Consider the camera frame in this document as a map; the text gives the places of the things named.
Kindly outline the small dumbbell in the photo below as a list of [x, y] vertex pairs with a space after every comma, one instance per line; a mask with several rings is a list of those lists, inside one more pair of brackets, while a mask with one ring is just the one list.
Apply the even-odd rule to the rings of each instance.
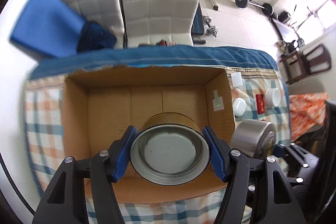
[[217, 26], [213, 26], [211, 22], [212, 19], [209, 16], [203, 16], [203, 23], [208, 27], [206, 30], [206, 34], [208, 36], [213, 36], [216, 38], [218, 35], [218, 28]]

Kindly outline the orange white floral cloth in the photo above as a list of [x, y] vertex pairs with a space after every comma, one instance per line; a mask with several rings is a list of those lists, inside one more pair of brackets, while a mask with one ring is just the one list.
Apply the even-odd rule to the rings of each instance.
[[295, 141], [316, 125], [322, 126], [326, 117], [326, 92], [292, 94], [289, 96], [291, 139]]

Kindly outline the right white padded chair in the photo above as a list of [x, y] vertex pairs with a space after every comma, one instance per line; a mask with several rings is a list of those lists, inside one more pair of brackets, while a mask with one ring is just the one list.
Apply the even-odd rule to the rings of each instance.
[[191, 28], [199, 0], [121, 0], [126, 47], [192, 46]]

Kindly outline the large white round jar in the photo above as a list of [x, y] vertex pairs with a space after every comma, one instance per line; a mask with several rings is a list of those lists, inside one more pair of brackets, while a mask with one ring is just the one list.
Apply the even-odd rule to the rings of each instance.
[[281, 102], [281, 92], [278, 88], [270, 88], [265, 92], [265, 104], [267, 107], [277, 107]]

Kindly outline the gold rimmed tin lid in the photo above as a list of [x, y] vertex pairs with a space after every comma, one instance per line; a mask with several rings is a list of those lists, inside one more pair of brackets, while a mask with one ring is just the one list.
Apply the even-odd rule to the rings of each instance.
[[194, 120], [165, 112], [141, 126], [131, 146], [130, 162], [149, 182], [176, 186], [199, 177], [210, 162], [210, 152]]

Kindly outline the checkered tablecloth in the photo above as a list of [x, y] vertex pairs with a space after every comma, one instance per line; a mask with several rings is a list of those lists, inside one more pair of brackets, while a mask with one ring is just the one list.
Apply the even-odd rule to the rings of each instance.
[[35, 223], [212, 223], [242, 126], [290, 141], [276, 61], [239, 47], [138, 47], [46, 60], [25, 87]]

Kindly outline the grey chair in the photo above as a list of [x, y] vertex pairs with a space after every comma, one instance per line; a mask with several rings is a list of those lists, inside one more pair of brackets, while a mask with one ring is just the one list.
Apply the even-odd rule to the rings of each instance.
[[324, 93], [326, 92], [323, 83], [316, 78], [307, 78], [288, 85], [290, 95]]

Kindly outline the black blue workout bench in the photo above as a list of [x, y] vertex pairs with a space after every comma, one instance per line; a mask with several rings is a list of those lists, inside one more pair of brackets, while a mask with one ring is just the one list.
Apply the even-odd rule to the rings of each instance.
[[198, 4], [193, 25], [191, 27], [191, 34], [192, 35], [203, 35], [205, 32], [204, 25], [203, 25], [203, 14], [201, 10], [201, 5]]

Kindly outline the red rectangular box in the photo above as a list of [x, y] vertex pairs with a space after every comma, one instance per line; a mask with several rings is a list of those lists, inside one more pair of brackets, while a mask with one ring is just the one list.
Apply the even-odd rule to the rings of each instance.
[[262, 94], [256, 94], [256, 106], [258, 115], [265, 113], [265, 101]]

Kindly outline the small white plastic cup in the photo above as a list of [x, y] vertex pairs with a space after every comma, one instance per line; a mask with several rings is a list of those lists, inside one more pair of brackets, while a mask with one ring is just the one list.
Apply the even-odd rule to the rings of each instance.
[[243, 85], [243, 78], [241, 72], [231, 73], [232, 87], [238, 88]]

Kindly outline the blue knitted cloth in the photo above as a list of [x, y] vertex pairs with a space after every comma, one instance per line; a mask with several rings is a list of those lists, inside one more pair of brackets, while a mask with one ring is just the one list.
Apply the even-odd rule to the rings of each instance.
[[77, 53], [114, 48], [117, 38], [113, 32], [107, 30], [98, 22], [86, 21], [80, 32], [76, 46]]

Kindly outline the silver round puck light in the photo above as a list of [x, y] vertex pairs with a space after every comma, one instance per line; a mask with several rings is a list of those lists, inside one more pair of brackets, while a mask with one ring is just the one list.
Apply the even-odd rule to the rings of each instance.
[[272, 154], [275, 144], [275, 125], [254, 119], [242, 121], [230, 141], [232, 149], [238, 149], [251, 158], [261, 160]]

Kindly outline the floor barbell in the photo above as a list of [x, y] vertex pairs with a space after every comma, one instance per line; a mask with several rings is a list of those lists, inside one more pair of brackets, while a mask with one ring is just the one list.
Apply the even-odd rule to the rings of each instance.
[[253, 2], [251, 0], [235, 0], [235, 4], [238, 8], [245, 9], [248, 7], [248, 5], [255, 6], [257, 8], [260, 8], [262, 10], [262, 13], [265, 16], [272, 16], [274, 13], [273, 6], [269, 3], [264, 3], [262, 5]]

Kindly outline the open cardboard box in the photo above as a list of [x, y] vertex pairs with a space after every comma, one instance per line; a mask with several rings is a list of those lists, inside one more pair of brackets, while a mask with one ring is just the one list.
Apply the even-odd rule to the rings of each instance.
[[78, 72], [65, 80], [62, 126], [66, 155], [100, 159], [100, 152], [136, 129], [126, 147], [127, 169], [107, 191], [118, 203], [194, 198], [225, 186], [210, 163], [212, 128], [229, 141], [235, 130], [227, 73], [211, 67], [116, 67]]

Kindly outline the blue folded mat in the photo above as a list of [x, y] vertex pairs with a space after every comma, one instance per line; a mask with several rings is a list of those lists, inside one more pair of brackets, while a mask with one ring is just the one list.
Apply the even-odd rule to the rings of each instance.
[[73, 56], [85, 23], [61, 0], [28, 0], [10, 40], [49, 57]]

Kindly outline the white earbud case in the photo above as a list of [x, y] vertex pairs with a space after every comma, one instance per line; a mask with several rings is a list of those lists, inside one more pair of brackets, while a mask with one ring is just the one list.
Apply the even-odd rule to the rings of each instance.
[[245, 113], [247, 103], [242, 98], [235, 98], [232, 103], [232, 110], [234, 112], [234, 116], [242, 117]]

